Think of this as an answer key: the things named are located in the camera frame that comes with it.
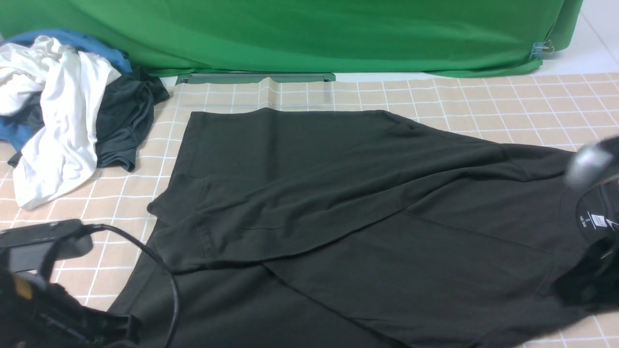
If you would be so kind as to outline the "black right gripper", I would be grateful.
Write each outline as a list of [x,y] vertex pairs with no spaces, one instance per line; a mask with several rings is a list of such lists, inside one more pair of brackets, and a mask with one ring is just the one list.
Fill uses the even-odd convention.
[[582,259],[553,284],[568,306],[617,307],[619,304],[618,240],[593,243]]

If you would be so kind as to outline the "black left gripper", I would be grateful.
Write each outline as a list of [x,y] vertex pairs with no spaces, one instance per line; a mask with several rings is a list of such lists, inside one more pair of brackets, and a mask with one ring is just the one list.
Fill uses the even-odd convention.
[[3,348],[136,348],[140,321],[82,306],[62,286],[1,271]]

